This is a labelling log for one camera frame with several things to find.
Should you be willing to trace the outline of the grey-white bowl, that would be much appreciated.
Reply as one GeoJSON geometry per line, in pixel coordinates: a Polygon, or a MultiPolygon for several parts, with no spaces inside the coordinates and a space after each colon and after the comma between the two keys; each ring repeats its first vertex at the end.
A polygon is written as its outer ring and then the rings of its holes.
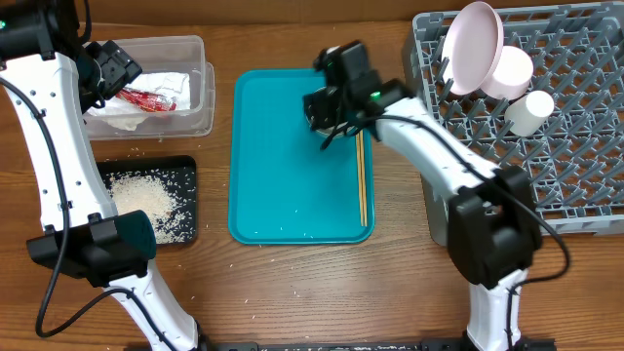
{"type": "Polygon", "coordinates": [[[346,126],[345,132],[337,134],[342,137],[354,129],[356,112],[350,108],[343,89],[326,86],[305,95],[303,111],[310,130],[322,136],[328,137],[346,126]]]}

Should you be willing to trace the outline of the wooden chopstick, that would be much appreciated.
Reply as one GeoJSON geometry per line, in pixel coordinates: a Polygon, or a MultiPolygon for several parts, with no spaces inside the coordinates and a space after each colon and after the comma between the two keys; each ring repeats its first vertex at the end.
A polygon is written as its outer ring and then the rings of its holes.
{"type": "Polygon", "coordinates": [[[360,200],[361,200],[361,220],[362,226],[368,226],[368,199],[367,199],[367,178],[366,178],[366,158],[364,145],[364,132],[360,131],[357,135],[358,151],[359,151],[359,175],[360,175],[360,200]]]}
{"type": "Polygon", "coordinates": [[[361,217],[361,225],[366,226],[366,204],[365,204],[365,195],[366,191],[364,189],[365,179],[363,178],[362,171],[362,142],[361,142],[361,134],[357,133],[355,136],[356,139],[356,156],[357,156],[357,171],[358,171],[358,191],[359,191],[359,204],[360,204],[360,217],[361,217]]]}

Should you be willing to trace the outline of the white napkin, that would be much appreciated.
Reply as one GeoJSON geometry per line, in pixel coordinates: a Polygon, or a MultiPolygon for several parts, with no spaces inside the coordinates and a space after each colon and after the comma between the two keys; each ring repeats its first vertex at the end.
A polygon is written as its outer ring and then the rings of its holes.
{"type": "MultiPolygon", "coordinates": [[[[177,104],[174,111],[188,110],[191,107],[190,76],[188,73],[142,73],[123,89],[146,91],[173,98],[177,104]]],[[[106,102],[104,108],[90,108],[87,115],[98,117],[113,128],[135,131],[137,126],[153,113],[158,112],[142,111],[135,105],[115,96],[106,102]]]]}

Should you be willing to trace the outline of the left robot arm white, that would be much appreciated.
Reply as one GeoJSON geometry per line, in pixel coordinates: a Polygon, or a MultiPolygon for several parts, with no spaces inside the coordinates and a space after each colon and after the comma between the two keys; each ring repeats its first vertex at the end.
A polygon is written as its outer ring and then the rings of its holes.
{"type": "Polygon", "coordinates": [[[113,42],[91,38],[71,1],[18,1],[1,10],[1,83],[36,176],[40,237],[31,259],[54,276],[85,279],[115,298],[154,350],[207,350],[197,321],[179,305],[156,262],[152,225],[120,214],[108,194],[84,114],[103,107],[141,72],[113,42]]]}

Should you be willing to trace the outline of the small pink bowl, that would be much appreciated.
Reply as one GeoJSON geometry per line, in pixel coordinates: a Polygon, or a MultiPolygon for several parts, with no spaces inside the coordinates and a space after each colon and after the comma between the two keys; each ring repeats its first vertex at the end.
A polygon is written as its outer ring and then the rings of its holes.
{"type": "Polygon", "coordinates": [[[513,100],[527,91],[532,74],[529,54],[515,46],[504,46],[498,65],[480,89],[491,98],[513,100]]]}

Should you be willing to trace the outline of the white paper cup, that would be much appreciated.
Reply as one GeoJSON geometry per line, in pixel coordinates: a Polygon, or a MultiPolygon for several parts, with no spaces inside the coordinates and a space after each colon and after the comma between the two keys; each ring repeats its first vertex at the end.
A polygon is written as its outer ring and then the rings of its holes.
{"type": "Polygon", "coordinates": [[[555,109],[554,99],[544,91],[533,91],[509,105],[504,120],[511,122],[510,132],[519,137],[533,135],[555,109]]]}

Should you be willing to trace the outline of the large white plate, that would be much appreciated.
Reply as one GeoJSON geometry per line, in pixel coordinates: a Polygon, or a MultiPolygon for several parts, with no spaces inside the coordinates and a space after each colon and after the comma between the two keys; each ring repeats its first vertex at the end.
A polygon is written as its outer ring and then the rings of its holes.
{"type": "Polygon", "coordinates": [[[443,81],[452,81],[452,94],[464,96],[481,88],[498,65],[503,37],[501,18],[488,3],[473,2],[458,13],[442,51],[448,59],[443,81]]]}

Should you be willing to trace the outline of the red snack wrapper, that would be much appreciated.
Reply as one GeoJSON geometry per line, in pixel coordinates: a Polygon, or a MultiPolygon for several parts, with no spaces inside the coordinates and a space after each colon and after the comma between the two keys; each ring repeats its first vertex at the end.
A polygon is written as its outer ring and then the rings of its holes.
{"type": "Polygon", "coordinates": [[[176,101],[171,97],[134,89],[122,89],[116,97],[145,112],[168,112],[177,107],[176,101]]]}

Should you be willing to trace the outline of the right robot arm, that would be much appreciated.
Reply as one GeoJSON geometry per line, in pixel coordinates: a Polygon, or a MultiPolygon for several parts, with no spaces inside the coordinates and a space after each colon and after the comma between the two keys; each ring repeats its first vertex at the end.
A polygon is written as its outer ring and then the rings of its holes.
{"type": "Polygon", "coordinates": [[[304,97],[304,113],[325,134],[323,145],[368,131],[405,156],[445,203],[448,255],[470,284],[464,348],[519,349],[520,283],[542,246],[527,173],[483,158],[402,81],[382,81],[360,41],[322,50],[313,67],[326,85],[304,97]]]}

